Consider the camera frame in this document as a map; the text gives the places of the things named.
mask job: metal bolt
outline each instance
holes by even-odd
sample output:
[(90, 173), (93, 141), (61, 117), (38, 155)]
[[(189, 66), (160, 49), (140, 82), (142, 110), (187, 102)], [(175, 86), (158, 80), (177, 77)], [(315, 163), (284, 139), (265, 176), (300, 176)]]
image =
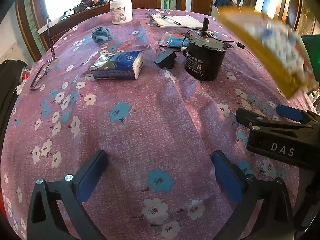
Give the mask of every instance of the metal bolt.
[(65, 179), (66, 181), (70, 181), (70, 180), (73, 179), (73, 176), (72, 176), (71, 174), (68, 174), (68, 175), (66, 175), (66, 176), (64, 177), (64, 179)]
[(40, 185), (43, 182), (43, 179), (37, 179), (36, 184)]
[(253, 181), (254, 175), (253, 174), (247, 174), (245, 177), (246, 177), (246, 179), (248, 181)]

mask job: open notebook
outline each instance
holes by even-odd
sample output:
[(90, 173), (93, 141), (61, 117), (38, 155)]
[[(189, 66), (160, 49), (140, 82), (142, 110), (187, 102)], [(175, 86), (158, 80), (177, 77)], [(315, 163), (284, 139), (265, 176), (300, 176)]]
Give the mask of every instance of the open notebook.
[(186, 16), (177, 16), (177, 15), (165, 15), (166, 17), (180, 23), (181, 25), (176, 25), (171, 21), (165, 20), (161, 17), (162, 15), (153, 14), (152, 17), (156, 21), (159, 27), (185, 27), (185, 28), (202, 28), (202, 23), (191, 17), (190, 15)]

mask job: tablecloth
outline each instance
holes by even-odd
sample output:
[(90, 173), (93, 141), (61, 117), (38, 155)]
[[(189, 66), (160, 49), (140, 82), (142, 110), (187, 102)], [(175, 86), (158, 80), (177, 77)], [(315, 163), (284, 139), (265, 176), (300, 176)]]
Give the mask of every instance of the tablecloth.
[[(109, 165), (91, 198), (83, 204), (107, 239), (212, 239), (235, 208), (215, 179), (210, 154), (222, 150), (246, 174), (282, 177), (294, 205), (298, 168), (245, 149), (248, 129), (238, 124), (239, 107), (281, 120), (278, 104), (313, 110), (303, 93), (286, 100), (249, 49), (228, 49), (213, 82), (200, 82), (184, 70), (177, 53), (169, 71), (153, 63), (162, 35), (186, 32), (160, 28), (151, 14), (205, 15), (161, 9), (135, 9), (133, 21), (113, 25), (109, 13), (82, 22), (54, 45), (38, 90), (29, 87), (50, 51), (33, 65), (7, 127), (1, 158), (1, 184), (9, 222), (26, 237), (27, 214), (36, 179), (47, 182), (74, 174), (98, 149)], [(238, 39), (215, 18), (209, 30), (220, 39)], [(91, 32), (110, 28), (113, 39), (97, 45)], [(89, 67), (102, 54), (144, 51), (137, 80), (94, 80)], [(77, 233), (61, 203), (72, 235)], [(250, 232), (259, 205), (243, 236)]]

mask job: plastic bag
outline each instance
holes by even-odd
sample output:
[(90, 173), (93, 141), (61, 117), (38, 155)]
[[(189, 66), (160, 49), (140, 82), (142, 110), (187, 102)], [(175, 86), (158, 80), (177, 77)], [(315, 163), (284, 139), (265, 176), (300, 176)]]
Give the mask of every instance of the plastic bag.
[(299, 89), (316, 89), (301, 36), (279, 20), (251, 9), (221, 8), (218, 19), (235, 33), (263, 63), (286, 98)]
[(169, 32), (166, 32), (162, 38), (161, 41), (159, 42), (159, 46), (168, 46), (168, 47), (173, 47), (173, 48), (181, 48), (181, 47), (187, 47), (189, 43), (189, 39), (186, 38), (183, 42), (182, 46), (182, 41), (185, 37), (180, 34), (171, 34)]

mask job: pen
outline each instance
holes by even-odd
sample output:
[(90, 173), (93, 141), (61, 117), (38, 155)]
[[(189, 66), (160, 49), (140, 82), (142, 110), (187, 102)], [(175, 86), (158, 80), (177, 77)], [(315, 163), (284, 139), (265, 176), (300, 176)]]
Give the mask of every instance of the pen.
[(175, 23), (176, 25), (179, 25), (179, 26), (181, 25), (181, 23), (178, 23), (178, 22), (176, 22), (176, 21), (174, 21), (174, 20), (172, 20), (172, 19), (170, 19), (170, 18), (168, 18), (168, 17), (166, 17), (166, 16), (162, 16), (162, 15), (161, 15), (161, 18), (162, 18), (162, 19), (165, 19), (165, 20), (172, 21), (172, 22)]

